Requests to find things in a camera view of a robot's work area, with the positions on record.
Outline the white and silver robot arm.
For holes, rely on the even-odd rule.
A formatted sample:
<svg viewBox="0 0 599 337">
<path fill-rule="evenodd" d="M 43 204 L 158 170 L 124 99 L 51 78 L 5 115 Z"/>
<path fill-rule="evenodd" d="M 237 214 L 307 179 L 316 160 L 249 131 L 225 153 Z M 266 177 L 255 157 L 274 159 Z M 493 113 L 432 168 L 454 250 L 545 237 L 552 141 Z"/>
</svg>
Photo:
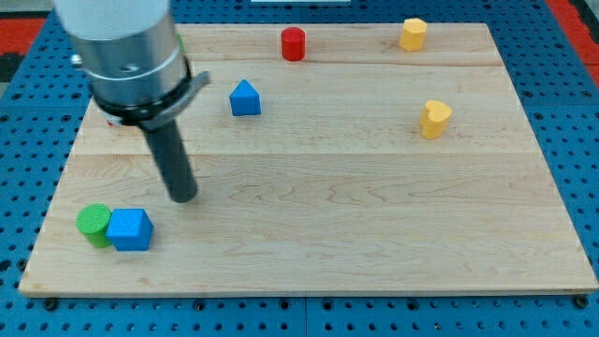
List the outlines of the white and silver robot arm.
<svg viewBox="0 0 599 337">
<path fill-rule="evenodd" d="M 96 105 L 117 125 L 155 130 L 210 82 L 193 75 L 169 0 L 54 0 Z"/>
</svg>

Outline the green block behind arm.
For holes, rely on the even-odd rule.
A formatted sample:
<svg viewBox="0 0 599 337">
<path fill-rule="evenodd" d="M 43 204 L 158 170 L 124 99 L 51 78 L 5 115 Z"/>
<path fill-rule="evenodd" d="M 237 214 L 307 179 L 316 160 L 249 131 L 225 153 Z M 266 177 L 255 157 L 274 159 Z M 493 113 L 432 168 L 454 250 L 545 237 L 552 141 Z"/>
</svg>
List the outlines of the green block behind arm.
<svg viewBox="0 0 599 337">
<path fill-rule="evenodd" d="M 177 33 L 177 38 L 179 40 L 181 52 L 182 52 L 182 54 L 185 54 L 186 53 L 186 49 L 185 49 L 185 46 L 183 44 L 183 38 L 182 38 L 181 34 Z"/>
</svg>

